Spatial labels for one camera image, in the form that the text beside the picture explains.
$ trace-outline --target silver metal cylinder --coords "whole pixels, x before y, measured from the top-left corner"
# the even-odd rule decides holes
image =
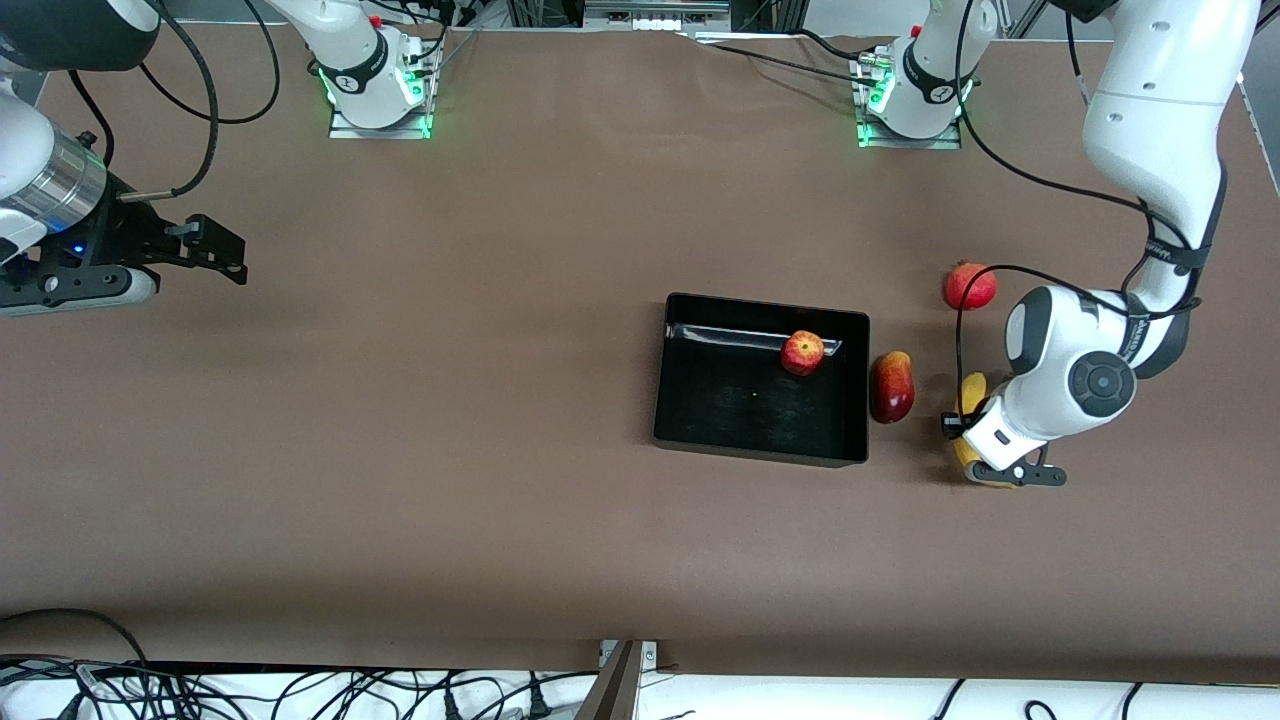
[[[27,187],[0,200],[0,208],[18,210],[44,223],[50,232],[61,232],[86,215],[102,199],[106,167],[61,128],[54,128],[54,151],[45,169]]]

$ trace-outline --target black tray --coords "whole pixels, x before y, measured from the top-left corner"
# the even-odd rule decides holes
[[[805,378],[781,364],[796,331],[827,345]],[[869,346],[861,313],[672,293],[654,442],[827,466],[865,462]]]

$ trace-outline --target metal bracket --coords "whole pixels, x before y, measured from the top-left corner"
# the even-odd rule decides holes
[[[925,140],[904,137],[893,132],[884,124],[884,120],[882,120],[879,115],[872,110],[876,106],[883,106],[883,104],[888,101],[890,94],[893,92],[895,86],[901,82],[893,77],[895,67],[896,63],[893,59],[892,45],[877,45],[874,51],[863,53],[859,59],[849,61],[849,73],[855,78],[869,78],[876,81],[873,87],[856,82],[850,83],[854,88],[854,118],[858,122],[858,146],[910,147],[913,150],[959,150],[959,108],[956,109],[956,118],[951,120],[947,129],[942,131],[942,133],[937,137]],[[973,90],[973,81],[965,86],[961,97],[968,97],[970,90]]]
[[[410,53],[422,51],[422,40],[410,36]],[[411,109],[398,122],[384,128],[362,128],[351,124],[338,111],[329,95],[329,137],[340,140],[425,140],[431,137],[431,124],[435,120],[435,97],[440,90],[440,69],[444,67],[444,44],[440,42],[430,55],[406,65],[406,92],[422,96],[422,102]]]
[[[658,643],[604,641],[600,659],[604,669],[591,684],[575,720],[634,720],[640,675],[658,667]]]

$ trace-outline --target brown tabletop surface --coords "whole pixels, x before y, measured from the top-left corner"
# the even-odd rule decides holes
[[[259,31],[192,35],[224,115],[252,111]],[[276,108],[157,205],[247,238],[248,286],[161,269],[143,306],[0,323],[0,610],[104,610],[173,660],[581,666],[643,637],[689,671],[1280,675],[1280,202],[1239,96],[1185,356],[1055,443],[1065,487],[995,491],[959,480],[937,430],[943,273],[1115,287],[1135,213],[973,146],[859,149],[847,85],[668,33],[486,32],[445,73],[434,138],[330,141],[301,40],[274,36]],[[1082,53],[1096,77],[1106,47]],[[168,33],[150,65],[204,106]],[[1115,190],[1061,45],[997,44],[980,76],[993,146]],[[189,177],[201,120],[136,72],[87,83],[114,172]],[[97,131],[64,77],[41,106]],[[1033,287],[1000,282],[965,336],[992,373]],[[868,313],[873,354],[914,359],[915,410],[838,470],[659,450],[671,292]],[[81,623],[31,633],[0,651],[125,651]]]

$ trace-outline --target apple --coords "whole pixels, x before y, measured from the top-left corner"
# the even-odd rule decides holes
[[[979,265],[978,263],[970,263],[968,260],[960,260],[956,263],[956,266],[947,274],[947,282],[942,288],[947,305],[950,305],[952,310],[960,309],[961,299],[964,299],[965,310],[977,310],[996,299],[995,273],[987,273],[978,278],[973,283],[973,287],[969,288],[969,296],[965,297],[964,290],[969,287],[969,282],[973,281],[974,275],[986,269],[986,265]]]
[[[882,355],[872,368],[872,418],[877,423],[896,423],[915,404],[911,356],[901,350]]]
[[[801,378],[822,364],[822,338],[808,331],[796,331],[782,345],[782,368]]]

